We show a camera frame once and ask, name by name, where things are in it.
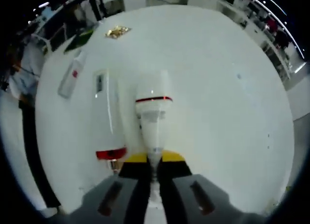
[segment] white bottle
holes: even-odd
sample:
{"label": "white bottle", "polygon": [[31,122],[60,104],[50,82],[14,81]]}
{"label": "white bottle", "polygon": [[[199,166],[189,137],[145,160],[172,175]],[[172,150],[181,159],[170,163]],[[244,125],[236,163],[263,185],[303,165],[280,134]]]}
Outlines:
{"label": "white bottle", "polygon": [[123,125],[118,99],[118,80],[108,70],[93,75],[91,145],[94,157],[107,160],[108,168],[116,172],[117,160],[122,158],[125,147]]}
{"label": "white bottle", "polygon": [[137,88],[136,112],[153,170],[150,198],[155,203],[161,203],[156,172],[166,144],[166,117],[171,104],[170,80],[167,71],[155,72],[141,78]]}
{"label": "white bottle", "polygon": [[58,94],[63,98],[70,98],[75,88],[77,79],[82,72],[87,54],[84,51],[79,50],[76,53],[75,58],[69,65],[60,85],[58,88]]}

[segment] desk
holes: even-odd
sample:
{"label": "desk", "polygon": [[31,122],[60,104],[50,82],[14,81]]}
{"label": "desk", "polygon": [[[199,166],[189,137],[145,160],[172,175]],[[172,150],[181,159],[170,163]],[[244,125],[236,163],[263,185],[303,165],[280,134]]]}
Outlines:
{"label": "desk", "polygon": [[[106,38],[115,25],[132,30]],[[173,89],[166,149],[181,153],[192,173],[226,191],[242,211],[264,212],[281,198],[294,155],[292,115],[273,65],[239,26],[221,13],[180,5],[111,16],[85,45],[83,72],[66,100],[57,89],[75,54],[63,54],[69,43],[46,61],[35,103],[42,164],[65,212],[111,174],[90,138],[93,72],[107,68],[120,81],[129,154],[143,151],[136,84],[141,74],[166,69]]]}

